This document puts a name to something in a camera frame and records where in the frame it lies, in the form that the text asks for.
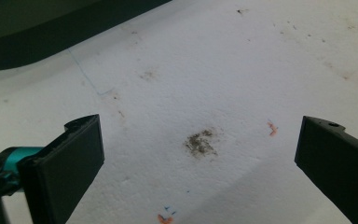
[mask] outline dark stain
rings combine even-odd
[[[123,112],[121,112],[120,110],[118,111],[118,113],[120,114],[120,116],[124,119],[126,118],[126,116],[124,116]]]
[[[342,77],[346,81],[353,80],[353,77],[355,77],[356,74],[358,73],[358,66],[355,67],[352,70],[349,70],[349,71],[348,70],[343,70],[342,68],[339,68],[339,67],[335,67],[330,62],[324,62],[324,66],[328,67],[333,73],[335,73],[339,77]]]
[[[213,137],[214,134],[212,130],[204,130],[189,136],[185,142],[185,146],[196,159],[207,155],[217,156],[216,150],[211,146]]]
[[[345,18],[344,21],[345,21],[345,23],[347,25],[348,30],[353,31],[353,32],[358,31],[358,25],[355,22],[353,22],[351,20],[351,18]]]
[[[158,77],[158,74],[157,74],[156,69],[153,68],[153,69],[150,69],[150,70],[144,72],[144,74],[140,75],[139,77],[141,79],[146,80],[146,81],[152,81],[152,80],[154,80],[154,79],[156,79]]]

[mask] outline white surface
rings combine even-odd
[[[106,161],[68,223],[350,223],[294,156],[304,115],[358,138],[358,1],[174,0],[0,72],[0,151],[96,113]],[[217,156],[196,159],[205,129]]]

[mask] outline red speck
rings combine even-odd
[[[164,218],[162,215],[158,215],[158,221],[160,224],[171,224],[173,222],[173,218]]]
[[[272,122],[268,122],[267,125],[272,130],[272,132],[269,134],[269,136],[271,136],[271,137],[275,136],[275,134],[277,134],[277,132],[278,132],[278,128],[275,127],[275,125]]]

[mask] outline black object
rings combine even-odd
[[[0,0],[0,70],[45,59],[171,0]]]
[[[345,128],[304,117],[296,164],[352,222],[358,224],[358,140]]]
[[[1,196],[21,188],[34,223],[65,223],[103,165],[99,116],[65,124],[65,133],[16,162],[18,172],[10,169],[13,155],[22,151],[11,147],[0,153],[0,223],[7,223]]]

